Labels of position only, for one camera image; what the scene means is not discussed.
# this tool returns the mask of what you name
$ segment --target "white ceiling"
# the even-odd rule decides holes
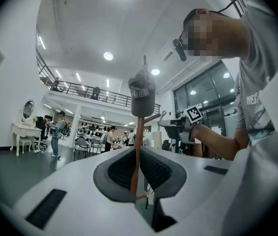
[[[45,99],[44,103],[54,109],[59,110],[59,111],[62,111],[62,110],[64,111],[65,109],[68,109],[69,111],[71,111],[73,113],[75,113],[75,110],[77,107],[77,105],[75,105],[75,104],[62,102],[62,101],[58,101],[58,100],[54,100],[54,99],[53,100]],[[65,113],[68,116],[74,116],[74,115],[68,113],[67,111],[65,111]],[[109,112],[109,111],[99,111],[97,109],[87,108],[84,106],[82,106],[82,108],[81,108],[80,116],[82,118],[97,118],[97,119],[101,119],[101,116],[104,116],[105,120],[108,121],[108,123],[114,122],[114,123],[120,123],[123,125],[129,124],[131,122],[137,122],[136,117],[121,115],[121,114]]]
[[[174,53],[163,61],[196,7],[211,8],[205,0],[42,0],[37,29],[46,50],[38,48],[55,75],[55,68],[70,69],[62,71],[65,80],[84,71],[126,82],[147,55],[150,70],[161,71],[154,77],[159,89],[193,60],[181,62]],[[114,59],[105,60],[104,52]],[[97,86],[105,89],[102,82]]]

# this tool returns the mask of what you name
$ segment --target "vanity table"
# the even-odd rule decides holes
[[[26,136],[31,137],[31,145],[32,145],[33,150],[34,150],[34,137],[38,137],[39,140],[38,140],[37,147],[38,147],[38,151],[40,151],[41,131],[42,130],[39,129],[39,128],[31,127],[31,126],[28,126],[28,125],[23,124],[23,123],[12,123],[10,151],[13,150],[13,138],[14,138],[13,134],[17,135],[17,138],[16,138],[16,146],[17,146],[16,156],[19,156],[19,140],[20,140],[20,137],[26,137]]]

